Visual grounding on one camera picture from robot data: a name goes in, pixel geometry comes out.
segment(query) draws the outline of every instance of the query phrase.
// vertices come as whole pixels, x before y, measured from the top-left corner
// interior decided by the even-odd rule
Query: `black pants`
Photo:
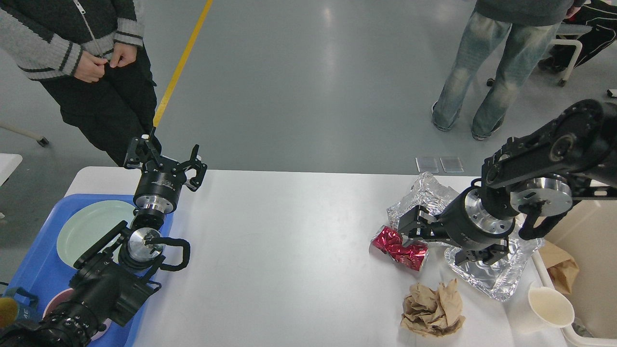
[[[118,166],[124,163],[130,140],[152,130],[157,101],[145,49],[128,66],[111,69],[107,64],[98,82],[66,77],[41,84],[60,105],[62,120],[78,127]]]
[[[592,0],[591,4],[581,7],[574,19],[566,19],[564,23],[592,27],[590,32],[578,38],[582,43],[582,51],[575,66],[580,66],[615,42],[617,38],[617,6],[611,6],[600,0]],[[554,65],[563,67],[568,66],[573,54],[574,46],[562,46],[562,48],[551,52],[551,55],[555,57]]]

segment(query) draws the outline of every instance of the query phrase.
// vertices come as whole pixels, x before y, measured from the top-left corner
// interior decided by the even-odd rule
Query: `red crumpled can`
[[[410,246],[403,247],[403,239],[399,233],[387,226],[383,226],[381,231],[375,236],[371,244],[390,255],[392,259],[408,268],[420,271],[426,259],[428,246],[426,243],[416,241]]]

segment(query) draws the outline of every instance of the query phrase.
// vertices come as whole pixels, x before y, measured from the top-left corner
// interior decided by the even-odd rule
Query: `yellow floor line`
[[[156,114],[154,115],[154,126],[158,127],[160,119],[163,117],[163,113],[165,113],[165,109],[167,108],[167,103],[169,99],[172,97],[173,90],[176,88],[176,84],[178,83],[178,79],[182,74],[182,70],[184,69],[184,65],[186,61],[189,59],[191,55],[191,51],[193,50],[193,45],[195,44],[195,40],[199,35],[199,31],[201,30],[201,26],[204,24],[206,16],[208,16],[208,11],[210,10],[210,6],[212,6],[213,0],[208,0],[204,6],[204,10],[201,12],[199,16],[199,20],[197,24],[195,24],[195,28],[193,29],[193,33],[191,34],[191,38],[189,42],[186,44],[184,48],[184,52],[182,53],[182,57],[180,57],[180,61],[176,66],[176,70],[173,72],[172,80],[169,81],[167,85],[167,89],[165,90],[165,95],[163,95],[163,99],[160,101],[159,108],[156,110]]]

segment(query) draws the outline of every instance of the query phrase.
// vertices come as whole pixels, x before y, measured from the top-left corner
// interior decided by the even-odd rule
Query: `chair leg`
[[[45,147],[45,146],[47,146],[47,144],[49,144],[49,141],[44,136],[41,136],[41,135],[39,135],[37,133],[33,133],[33,132],[29,131],[29,130],[24,130],[24,129],[21,129],[21,128],[14,127],[13,125],[6,124],[5,122],[2,122],[1,120],[0,120],[0,128],[5,128],[8,131],[11,131],[11,132],[14,132],[14,133],[18,133],[19,135],[23,135],[23,136],[27,136],[29,138],[33,138],[42,147]]]
[[[570,74],[572,73],[572,70],[574,70],[574,65],[576,65],[576,61],[578,60],[578,57],[581,54],[582,43],[578,40],[564,40],[564,39],[554,39],[553,41],[551,41],[551,43],[574,46],[574,54],[572,54],[572,59],[570,59],[570,63],[568,64],[568,67],[566,68],[566,70],[563,72],[563,76],[561,80],[559,81],[560,86],[565,86],[566,82],[570,78]]]

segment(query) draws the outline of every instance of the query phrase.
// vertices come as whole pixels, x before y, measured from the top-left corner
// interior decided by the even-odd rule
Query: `crumpled brown paper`
[[[463,325],[463,301],[457,291],[458,282],[439,284],[437,291],[416,283],[403,302],[404,313],[400,325],[422,336],[445,336],[455,333]]]
[[[539,252],[555,289],[561,294],[572,294],[572,285],[579,272],[574,258],[546,240]]]

